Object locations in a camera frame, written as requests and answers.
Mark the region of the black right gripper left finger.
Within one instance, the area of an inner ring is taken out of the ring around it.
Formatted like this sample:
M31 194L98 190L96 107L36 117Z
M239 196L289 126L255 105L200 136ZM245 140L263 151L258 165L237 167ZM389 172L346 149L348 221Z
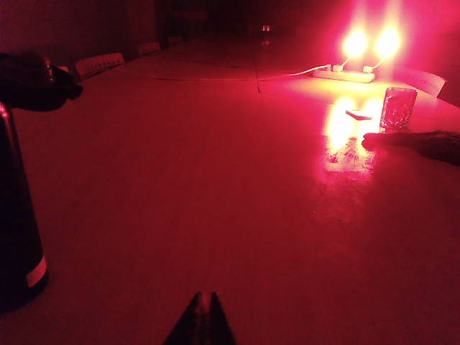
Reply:
M163 344L199 344L203 293L197 292L179 317Z

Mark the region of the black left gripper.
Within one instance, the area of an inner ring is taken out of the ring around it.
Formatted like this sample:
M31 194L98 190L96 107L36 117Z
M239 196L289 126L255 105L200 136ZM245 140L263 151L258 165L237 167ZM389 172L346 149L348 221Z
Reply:
M1 102L30 111L54 111L81 96L69 72L36 52L1 54Z

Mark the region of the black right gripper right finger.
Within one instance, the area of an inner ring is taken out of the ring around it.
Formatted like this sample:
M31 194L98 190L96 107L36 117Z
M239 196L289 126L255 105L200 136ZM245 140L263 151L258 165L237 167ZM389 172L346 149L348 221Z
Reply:
M237 345L234 333L231 330L223 306L216 292L211 293L208 326L209 344Z

